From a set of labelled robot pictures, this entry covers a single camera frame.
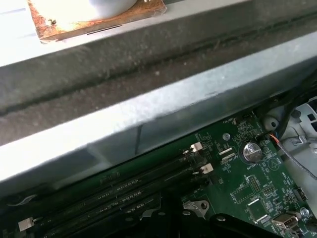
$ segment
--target gray metal panel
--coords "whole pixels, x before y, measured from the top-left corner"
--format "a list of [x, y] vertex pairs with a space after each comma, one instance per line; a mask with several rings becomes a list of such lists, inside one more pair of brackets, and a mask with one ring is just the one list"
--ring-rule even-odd
[[[187, 4], [190, 1], [193, 0], [171, 5]], [[315, 11], [317, 7], [315, 0], [253, 0], [226, 10], [220, 8], [241, 1], [243, 0], [200, 0], [199, 3], [215, 4], [217, 10], [211, 10], [210, 6], [204, 8], [203, 4], [197, 3], [199, 8], [194, 9], [198, 11], [192, 14], [187, 11], [185, 16], [168, 16], [167, 12], [162, 16], [164, 21], [160, 21], [158, 17], [129, 23], [111, 32], [90, 35], [64, 45], [26, 49], [8, 49], [5, 46], [3, 49], [10, 61], [47, 55], [0, 68], [0, 111], [4, 114], [8, 110], [39, 100], [58, 97], [87, 84], [107, 80], [136, 66], [201, 46], [201, 43], [223, 34], [250, 27], [258, 28], [263, 24]], [[76, 46], [92, 40], [95, 41]], [[70, 46], [73, 48], [58, 51]], [[28, 57], [21, 55], [22, 50], [29, 52]]]
[[[131, 159], [140, 125], [139, 153], [287, 90], [302, 80], [302, 71], [315, 67], [316, 43], [317, 33], [309, 34], [2, 146], [1, 195], [7, 194], [7, 186], [19, 191], [39, 184], [41, 176], [19, 186], [20, 173], [41, 170], [86, 145], [101, 162], [99, 167], [70, 173], [71, 179], [62, 183], [58, 175], [47, 182], [64, 186]], [[61, 164], [58, 170], [67, 171], [68, 166]]]

